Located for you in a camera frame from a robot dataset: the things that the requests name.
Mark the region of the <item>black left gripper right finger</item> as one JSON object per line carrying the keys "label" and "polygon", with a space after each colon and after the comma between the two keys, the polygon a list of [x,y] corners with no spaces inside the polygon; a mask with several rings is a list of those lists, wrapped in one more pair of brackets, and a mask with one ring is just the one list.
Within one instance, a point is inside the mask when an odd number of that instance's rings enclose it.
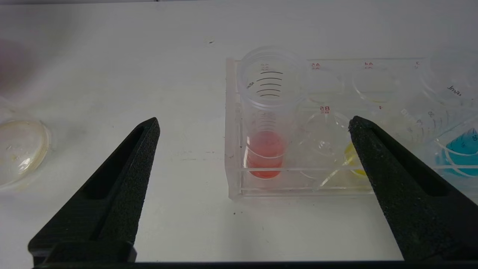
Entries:
{"label": "black left gripper right finger", "polygon": [[476,203],[374,122],[355,116],[348,130],[404,260],[476,262]]}

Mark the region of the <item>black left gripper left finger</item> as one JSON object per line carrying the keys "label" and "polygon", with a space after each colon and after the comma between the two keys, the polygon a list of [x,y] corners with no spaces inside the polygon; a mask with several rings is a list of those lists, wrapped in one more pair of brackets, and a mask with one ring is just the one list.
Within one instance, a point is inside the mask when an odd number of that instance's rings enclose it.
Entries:
{"label": "black left gripper left finger", "polygon": [[28,243],[34,262],[134,262],[160,126],[137,125]]}

